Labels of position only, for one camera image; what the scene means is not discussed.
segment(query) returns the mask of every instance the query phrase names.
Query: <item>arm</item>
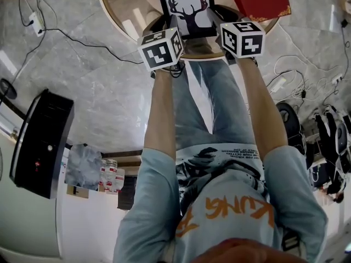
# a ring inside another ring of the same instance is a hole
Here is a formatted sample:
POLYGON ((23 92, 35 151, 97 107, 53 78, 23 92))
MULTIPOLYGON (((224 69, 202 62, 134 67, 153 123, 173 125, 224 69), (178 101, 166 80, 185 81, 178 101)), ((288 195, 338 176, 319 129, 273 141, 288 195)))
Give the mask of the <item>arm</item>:
POLYGON ((288 145, 283 121, 258 67, 251 59, 238 59, 245 82, 251 122, 261 160, 271 150, 288 145))
POLYGON ((118 229, 114 263, 155 263, 180 219, 172 79, 156 72, 132 209, 118 229))
POLYGON ((175 136, 172 77, 165 71, 157 70, 144 147, 159 150, 176 160, 175 136))
POLYGON ((306 246, 307 260, 317 261, 325 244, 327 216, 314 198, 305 158, 287 145, 283 121, 259 69, 250 59, 240 59, 238 64, 276 222, 296 231, 306 246))

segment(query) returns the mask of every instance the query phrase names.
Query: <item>antlers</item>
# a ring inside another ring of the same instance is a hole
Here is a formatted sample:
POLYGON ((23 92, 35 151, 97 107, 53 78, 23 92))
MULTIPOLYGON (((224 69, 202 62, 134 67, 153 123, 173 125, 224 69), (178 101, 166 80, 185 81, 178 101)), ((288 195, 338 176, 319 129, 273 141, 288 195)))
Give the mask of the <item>antlers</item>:
MULTIPOLYGON (((202 11, 207 9, 208 3, 206 0, 200 0, 200 3, 201 3, 201 8, 199 10, 195 10, 194 6, 191 5, 191 7, 193 9, 193 13, 191 14, 192 16, 195 16, 197 13, 202 12, 202 11)), ((182 12, 177 11, 176 6, 178 5, 178 3, 175 0, 168 0, 168 5, 169 5, 169 10, 171 11, 171 13, 182 15, 182 16, 188 15, 185 13, 184 8, 183 8, 182 12)))

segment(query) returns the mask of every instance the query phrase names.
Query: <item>floor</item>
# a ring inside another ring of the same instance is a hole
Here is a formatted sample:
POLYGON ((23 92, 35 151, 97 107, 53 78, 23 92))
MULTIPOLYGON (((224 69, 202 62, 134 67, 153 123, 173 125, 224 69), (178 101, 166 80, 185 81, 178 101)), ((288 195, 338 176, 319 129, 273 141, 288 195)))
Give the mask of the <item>floor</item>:
MULTIPOLYGON (((28 0, 35 9, 35 0, 28 0)), ((98 0, 39 0, 47 28, 56 26, 74 38, 90 44, 105 44, 119 57, 139 60, 137 47, 126 40, 110 23, 98 0)), ((269 83, 276 72, 299 70, 303 73, 307 96, 298 115, 304 121, 312 110, 321 105, 333 91, 330 80, 346 69, 346 57, 339 25, 331 16, 341 20, 338 0, 290 0, 292 15, 284 17, 266 38, 265 55, 257 59, 259 68, 269 83), (284 55, 297 57, 281 58, 284 55)), ((24 0, 21 9, 25 21, 31 11, 24 0)), ((18 0, 0 1, 0 50, 4 50, 17 68, 25 54, 39 42, 32 28, 23 27, 18 0)), ((344 30, 351 39, 351 25, 344 30)), ((26 112, 33 98, 44 88, 75 101, 75 119, 69 142, 87 143, 101 152, 139 150, 150 109, 153 80, 143 65, 120 62, 106 50, 86 48, 63 37, 59 32, 47 32, 36 54, 29 57, 15 87, 18 98, 13 103, 26 112)), ((238 84, 243 81, 237 66, 231 67, 238 84)), ((0 62, 0 76, 13 75, 0 62)), ((289 96, 300 84, 294 72, 285 75, 285 88, 273 93, 275 100, 289 96)), ((329 102, 337 107, 351 108, 350 81, 339 85, 340 92, 329 102)), ((208 102, 192 78, 193 96, 211 127, 208 102)), ((287 99, 300 105, 301 99, 287 99)))

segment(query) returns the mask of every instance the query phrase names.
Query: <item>white cube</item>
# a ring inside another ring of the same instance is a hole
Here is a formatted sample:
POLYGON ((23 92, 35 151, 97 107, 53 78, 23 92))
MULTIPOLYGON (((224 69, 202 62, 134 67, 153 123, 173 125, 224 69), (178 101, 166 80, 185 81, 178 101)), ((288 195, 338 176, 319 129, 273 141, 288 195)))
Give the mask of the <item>white cube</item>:
POLYGON ((263 55, 265 31, 255 21, 226 22, 220 25, 222 47, 236 58, 263 55))
POLYGON ((139 38, 138 51, 148 71, 177 64, 183 52, 178 28, 169 28, 139 38))

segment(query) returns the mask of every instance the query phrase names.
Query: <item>deer head artwork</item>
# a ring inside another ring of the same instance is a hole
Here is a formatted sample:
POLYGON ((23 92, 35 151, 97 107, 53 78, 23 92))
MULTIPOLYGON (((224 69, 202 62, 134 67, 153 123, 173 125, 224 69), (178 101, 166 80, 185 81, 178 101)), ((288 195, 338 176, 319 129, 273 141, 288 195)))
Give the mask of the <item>deer head artwork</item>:
POLYGON ((171 11, 172 14, 179 16, 181 20, 186 21, 186 26, 188 28, 189 34, 195 34, 200 30, 200 27, 198 27, 198 25, 195 22, 195 16, 197 13, 206 10, 208 6, 206 0, 200 0, 200 2, 201 2, 201 8, 199 10, 195 10, 194 6, 191 5, 191 8, 193 9, 193 13, 189 15, 184 11, 184 8, 182 12, 177 11, 176 6, 178 5, 178 3, 175 0, 168 0, 169 10, 171 11))

